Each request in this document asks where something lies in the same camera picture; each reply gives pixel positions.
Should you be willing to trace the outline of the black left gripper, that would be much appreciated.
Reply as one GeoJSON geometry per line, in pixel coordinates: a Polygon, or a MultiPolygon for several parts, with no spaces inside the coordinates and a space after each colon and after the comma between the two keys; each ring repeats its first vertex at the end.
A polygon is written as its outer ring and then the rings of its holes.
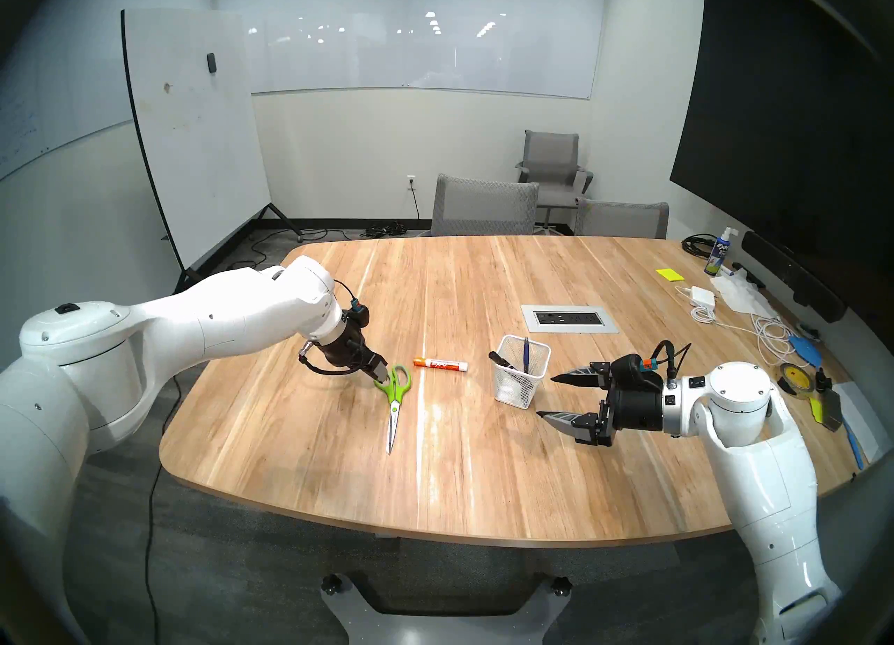
{"type": "Polygon", "coordinates": [[[329,344],[319,342],[317,347],[326,361],[337,370],[319,369],[324,375],[346,375],[362,371],[377,383],[390,377],[388,362],[366,345],[361,328],[345,328],[329,344]]]}

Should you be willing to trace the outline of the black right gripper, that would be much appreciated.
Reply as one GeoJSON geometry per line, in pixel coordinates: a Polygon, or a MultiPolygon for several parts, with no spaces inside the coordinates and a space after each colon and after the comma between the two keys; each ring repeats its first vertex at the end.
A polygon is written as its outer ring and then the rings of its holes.
{"type": "Polygon", "coordinates": [[[610,364],[588,364],[551,378],[578,388],[609,388],[597,412],[541,411],[536,414],[578,444],[611,447],[617,431],[664,431],[664,386],[623,388],[611,385],[610,364]]]}

